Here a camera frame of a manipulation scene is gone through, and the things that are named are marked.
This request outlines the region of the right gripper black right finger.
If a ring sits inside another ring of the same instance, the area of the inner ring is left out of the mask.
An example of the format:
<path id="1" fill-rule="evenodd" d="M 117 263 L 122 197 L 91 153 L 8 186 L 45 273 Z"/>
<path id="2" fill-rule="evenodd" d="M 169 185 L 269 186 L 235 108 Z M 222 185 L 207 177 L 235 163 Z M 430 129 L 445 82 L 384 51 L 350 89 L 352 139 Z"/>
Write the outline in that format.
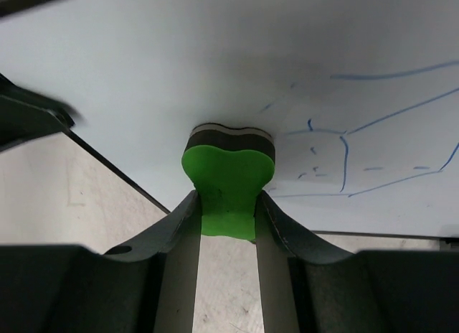
<path id="1" fill-rule="evenodd" d="M 350 253 L 257 198 L 255 239 L 266 332 L 456 332 L 458 254 Z"/>

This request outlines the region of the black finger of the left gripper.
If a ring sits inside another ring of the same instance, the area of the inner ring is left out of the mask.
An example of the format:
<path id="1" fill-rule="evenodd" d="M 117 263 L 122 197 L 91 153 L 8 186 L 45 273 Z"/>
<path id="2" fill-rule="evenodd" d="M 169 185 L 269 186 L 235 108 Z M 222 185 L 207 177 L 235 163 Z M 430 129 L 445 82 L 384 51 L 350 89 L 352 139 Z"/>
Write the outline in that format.
<path id="1" fill-rule="evenodd" d="M 1 150 L 67 133 L 82 115 L 70 104 L 21 88 L 1 76 Z"/>

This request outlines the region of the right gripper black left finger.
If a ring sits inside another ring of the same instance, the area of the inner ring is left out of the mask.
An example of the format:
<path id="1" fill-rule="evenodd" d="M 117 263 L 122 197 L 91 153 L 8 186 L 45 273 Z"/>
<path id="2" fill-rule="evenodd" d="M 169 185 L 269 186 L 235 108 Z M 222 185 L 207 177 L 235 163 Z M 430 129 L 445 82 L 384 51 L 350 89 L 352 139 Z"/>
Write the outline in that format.
<path id="1" fill-rule="evenodd" d="M 201 205 L 170 214 L 104 254 L 80 245 L 1 247 L 3 332 L 190 332 Z"/>

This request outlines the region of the green bone-shaped eraser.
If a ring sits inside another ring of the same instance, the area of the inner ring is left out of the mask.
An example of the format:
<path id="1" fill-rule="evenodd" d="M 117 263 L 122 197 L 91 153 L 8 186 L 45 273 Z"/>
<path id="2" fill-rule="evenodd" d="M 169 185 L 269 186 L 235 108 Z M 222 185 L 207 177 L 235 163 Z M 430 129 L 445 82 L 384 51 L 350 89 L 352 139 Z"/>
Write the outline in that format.
<path id="1" fill-rule="evenodd" d="M 202 235 L 254 241 L 257 196 L 275 173 L 272 136 L 204 123 L 191 131 L 181 165 L 201 200 Z"/>

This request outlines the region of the black-framed whiteboard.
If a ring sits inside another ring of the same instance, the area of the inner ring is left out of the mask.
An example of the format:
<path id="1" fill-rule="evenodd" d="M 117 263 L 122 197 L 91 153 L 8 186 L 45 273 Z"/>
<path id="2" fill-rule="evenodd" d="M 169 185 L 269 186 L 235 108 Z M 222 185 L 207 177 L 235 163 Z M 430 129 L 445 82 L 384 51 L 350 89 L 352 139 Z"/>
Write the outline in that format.
<path id="1" fill-rule="evenodd" d="M 251 126 L 307 228 L 458 235 L 458 0 L 1 0 L 1 73 L 166 207 L 195 126 Z"/>

